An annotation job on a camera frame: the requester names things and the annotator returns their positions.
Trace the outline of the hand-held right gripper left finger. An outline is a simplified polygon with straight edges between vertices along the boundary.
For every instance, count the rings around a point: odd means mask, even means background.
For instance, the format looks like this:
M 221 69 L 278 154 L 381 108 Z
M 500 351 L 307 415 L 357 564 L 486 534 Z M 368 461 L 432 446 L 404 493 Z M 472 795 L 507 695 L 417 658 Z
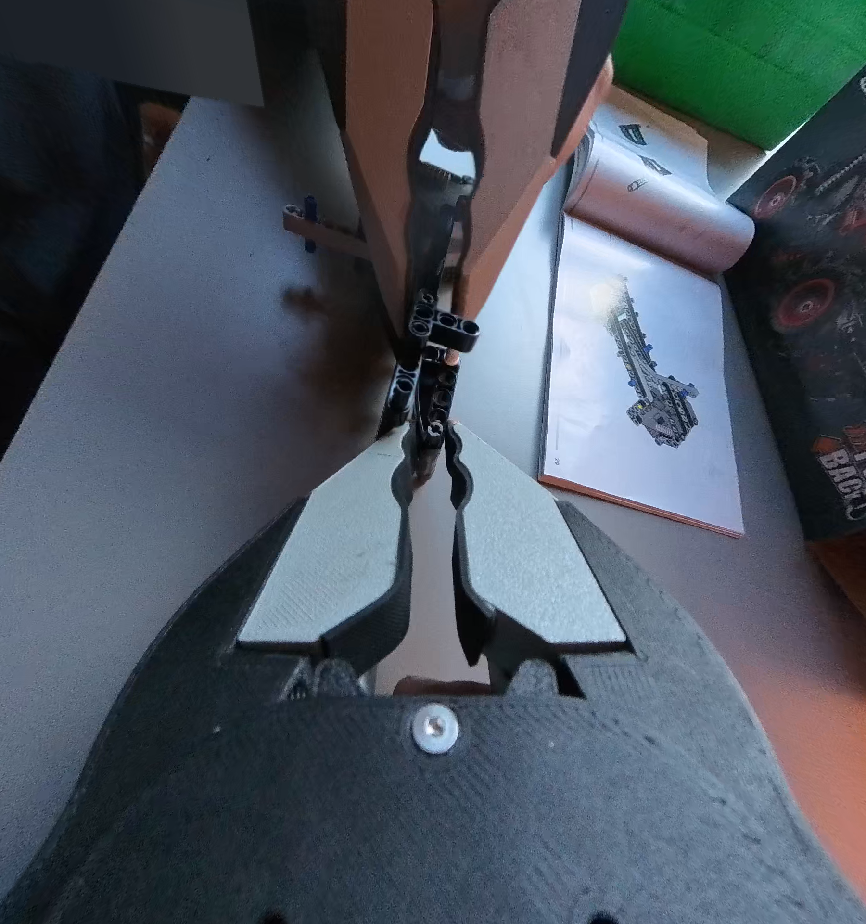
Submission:
M 410 619 L 409 425 L 394 428 L 306 499 L 256 595 L 245 649 L 344 660 L 369 672 Z

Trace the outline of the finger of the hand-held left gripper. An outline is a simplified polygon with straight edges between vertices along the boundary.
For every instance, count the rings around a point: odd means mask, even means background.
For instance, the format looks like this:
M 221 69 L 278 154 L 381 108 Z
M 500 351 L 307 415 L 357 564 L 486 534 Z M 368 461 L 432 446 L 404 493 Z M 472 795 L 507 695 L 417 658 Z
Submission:
M 321 64 L 369 257 L 395 336 L 408 304 L 408 151 L 427 99 L 434 7 L 324 1 Z
M 551 148 L 574 33 L 573 2 L 442 2 L 444 102 L 473 153 L 460 198 L 462 257 L 452 310 L 477 314 L 553 165 Z

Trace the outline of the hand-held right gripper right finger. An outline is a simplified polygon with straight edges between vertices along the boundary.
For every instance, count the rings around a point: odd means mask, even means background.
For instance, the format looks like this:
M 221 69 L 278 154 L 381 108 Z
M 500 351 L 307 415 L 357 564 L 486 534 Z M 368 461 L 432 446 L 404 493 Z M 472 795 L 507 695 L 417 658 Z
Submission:
M 455 622 L 468 664 L 625 649 L 558 502 L 461 423 L 446 433 Z

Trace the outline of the black lego technic assembly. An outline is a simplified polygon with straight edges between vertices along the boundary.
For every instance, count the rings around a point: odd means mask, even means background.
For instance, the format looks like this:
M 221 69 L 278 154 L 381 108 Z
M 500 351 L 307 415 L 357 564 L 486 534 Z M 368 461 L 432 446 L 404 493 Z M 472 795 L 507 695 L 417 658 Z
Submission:
M 458 273 L 469 204 L 468 194 L 449 196 L 437 205 L 417 206 L 412 218 L 409 298 L 377 437 L 409 425 L 416 484 L 430 479 L 437 468 L 461 359 L 480 335 L 475 321 L 439 300 L 443 283 L 453 282 Z

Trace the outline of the lego beam with blue pins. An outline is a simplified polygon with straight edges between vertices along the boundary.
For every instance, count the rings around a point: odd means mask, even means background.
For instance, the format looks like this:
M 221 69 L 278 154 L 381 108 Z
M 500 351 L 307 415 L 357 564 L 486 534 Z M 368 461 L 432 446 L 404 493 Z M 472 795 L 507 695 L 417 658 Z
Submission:
M 287 203 L 281 218 L 284 230 L 303 239 L 307 253 L 323 248 L 356 260 L 371 261 L 369 244 L 361 229 L 353 230 L 328 219 L 312 195 L 305 196 L 301 204 Z

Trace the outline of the lego instruction booklet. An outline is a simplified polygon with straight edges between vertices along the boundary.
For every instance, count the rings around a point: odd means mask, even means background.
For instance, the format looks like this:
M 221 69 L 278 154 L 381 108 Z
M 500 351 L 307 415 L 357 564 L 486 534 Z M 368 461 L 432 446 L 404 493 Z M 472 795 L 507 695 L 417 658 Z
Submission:
M 558 234 L 539 479 L 740 537 L 716 278 L 753 222 L 695 128 L 613 88 L 576 148 Z

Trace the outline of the dark lego set box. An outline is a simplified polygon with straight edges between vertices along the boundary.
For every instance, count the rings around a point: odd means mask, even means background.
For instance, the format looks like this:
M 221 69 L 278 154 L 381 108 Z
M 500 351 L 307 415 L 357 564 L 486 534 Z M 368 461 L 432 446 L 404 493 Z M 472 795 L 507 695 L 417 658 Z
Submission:
M 808 541 L 866 530 L 866 64 L 730 196 L 725 272 Z

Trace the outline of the person's left hand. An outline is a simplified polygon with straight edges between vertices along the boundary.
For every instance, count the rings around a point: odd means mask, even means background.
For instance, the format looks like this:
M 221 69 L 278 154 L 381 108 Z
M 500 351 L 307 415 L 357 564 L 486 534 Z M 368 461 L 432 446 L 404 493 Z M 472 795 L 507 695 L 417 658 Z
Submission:
M 592 86 L 586 101 L 586 128 L 589 129 L 597 110 L 608 98 L 614 81 L 614 63 L 612 54 L 608 54 L 603 63 L 600 74 Z

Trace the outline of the green plastic bin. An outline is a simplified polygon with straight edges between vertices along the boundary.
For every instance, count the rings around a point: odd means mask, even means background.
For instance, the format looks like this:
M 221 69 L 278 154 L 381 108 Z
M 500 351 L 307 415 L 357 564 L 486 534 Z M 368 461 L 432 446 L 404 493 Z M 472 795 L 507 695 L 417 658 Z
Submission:
M 866 1 L 631 1 L 615 78 L 762 149 L 866 65 Z

